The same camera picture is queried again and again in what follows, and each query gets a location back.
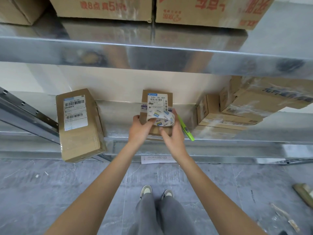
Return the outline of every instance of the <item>tiled floor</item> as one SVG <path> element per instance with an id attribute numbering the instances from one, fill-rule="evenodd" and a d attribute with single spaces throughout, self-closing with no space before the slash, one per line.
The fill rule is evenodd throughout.
<path id="1" fill-rule="evenodd" d="M 0 160 L 0 234 L 43 234 L 107 163 L 57 160 Z M 291 188 L 295 182 L 313 186 L 313 164 L 278 166 L 200 164 L 208 175 L 269 234 L 285 229 L 295 234 L 269 203 L 287 211 L 302 234 L 310 234 L 313 210 Z M 172 189 L 193 220 L 198 234 L 217 234 L 210 218 L 177 164 L 132 163 L 108 209 L 98 234 L 127 234 L 143 185 L 158 199 Z"/>

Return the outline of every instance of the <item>tape roll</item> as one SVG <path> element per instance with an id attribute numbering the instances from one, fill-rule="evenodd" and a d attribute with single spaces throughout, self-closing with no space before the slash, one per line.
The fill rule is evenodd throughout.
<path id="1" fill-rule="evenodd" d="M 153 118 L 156 118 L 154 123 L 155 126 L 169 127 L 173 126 L 175 122 L 175 115 L 172 112 L 165 110 L 160 111 L 155 108 L 151 108 L 147 113 L 147 121 Z"/>

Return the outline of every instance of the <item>leg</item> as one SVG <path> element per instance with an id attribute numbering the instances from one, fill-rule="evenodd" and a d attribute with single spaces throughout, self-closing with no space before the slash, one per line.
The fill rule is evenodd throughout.
<path id="1" fill-rule="evenodd" d="M 136 206 L 136 222 L 128 235 L 163 235 L 156 216 L 153 195 L 145 193 Z"/>
<path id="2" fill-rule="evenodd" d="M 163 197 L 159 211 L 162 216 L 162 229 L 164 235 L 170 234 L 196 234 L 194 224 L 182 205 L 173 196 Z"/>

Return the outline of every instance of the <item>green highlighter pen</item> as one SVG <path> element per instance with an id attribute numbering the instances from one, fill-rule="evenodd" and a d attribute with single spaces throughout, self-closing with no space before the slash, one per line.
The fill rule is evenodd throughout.
<path id="1" fill-rule="evenodd" d="M 191 141 L 195 141 L 195 138 L 193 137 L 193 135 L 189 132 L 189 130 L 187 129 L 185 123 L 182 121 L 182 118 L 178 116 L 178 120 L 180 122 L 180 125 L 182 126 L 182 129 L 185 131 L 185 133 L 187 134 L 188 138 L 191 140 Z"/>

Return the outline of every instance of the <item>shoe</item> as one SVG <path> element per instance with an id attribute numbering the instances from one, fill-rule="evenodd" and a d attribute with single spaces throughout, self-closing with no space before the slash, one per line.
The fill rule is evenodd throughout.
<path id="1" fill-rule="evenodd" d="M 172 196 L 174 198 L 173 191 L 171 191 L 170 189 L 166 189 L 162 194 L 162 199 L 164 199 L 166 196 Z"/>
<path id="2" fill-rule="evenodd" d="M 145 193 L 151 193 L 151 194 L 152 194 L 152 188 L 151 188 L 151 186 L 145 185 L 145 186 L 141 189 L 141 192 L 140 192 L 140 199 L 143 197 L 143 195 L 144 195 Z"/>

